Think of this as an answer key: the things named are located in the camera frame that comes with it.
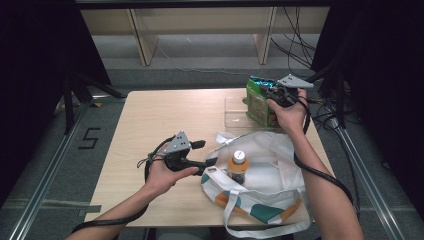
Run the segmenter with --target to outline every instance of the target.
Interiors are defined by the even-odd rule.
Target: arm
[[[299,89],[299,96],[306,98],[305,90]],[[277,114],[278,122],[293,142],[299,160],[321,172],[331,175],[312,148],[303,133],[304,107],[297,103],[290,108],[282,108],[272,100],[268,104]],[[363,239],[355,211],[346,194],[337,186],[302,169],[314,218],[323,239]]]
[[[95,220],[120,219],[131,216],[141,211],[141,209],[147,206],[156,197],[167,192],[179,179],[193,175],[198,170],[197,167],[192,167],[179,172],[172,172],[165,166],[163,161],[153,161],[146,184],[134,195]],[[124,227],[125,225],[122,224],[107,227],[85,228],[73,233],[66,239],[113,239]]]

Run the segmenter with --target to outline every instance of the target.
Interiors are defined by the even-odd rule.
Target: person's right hand
[[[302,101],[305,105],[308,104],[306,102],[306,91],[304,89],[298,89],[298,96],[299,101]],[[278,124],[287,134],[290,135],[298,131],[303,132],[306,110],[302,104],[295,103],[293,106],[283,108],[272,99],[268,99],[267,102],[269,107],[274,110],[277,115]]]

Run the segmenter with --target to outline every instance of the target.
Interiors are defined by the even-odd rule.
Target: orange bottle
[[[239,184],[243,184],[249,168],[249,160],[243,151],[237,150],[228,161],[228,176]]]

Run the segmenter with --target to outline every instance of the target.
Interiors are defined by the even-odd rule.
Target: bottle cap
[[[236,151],[234,153],[234,162],[236,162],[236,163],[243,163],[245,156],[246,155],[244,154],[243,151],[240,151],[240,150]]]

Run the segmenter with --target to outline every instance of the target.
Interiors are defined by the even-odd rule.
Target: bag
[[[303,231],[311,225],[302,172],[293,162],[293,145],[285,134],[255,132],[238,138],[218,133],[221,147],[205,159],[218,157],[215,166],[204,171],[204,192],[217,205],[225,207],[224,225],[231,235],[244,238],[270,238]],[[242,150],[249,160],[243,185],[227,174],[228,160]],[[306,207],[306,220],[285,224],[301,205]],[[236,230],[228,227],[231,212],[248,214],[267,224],[264,230]]]

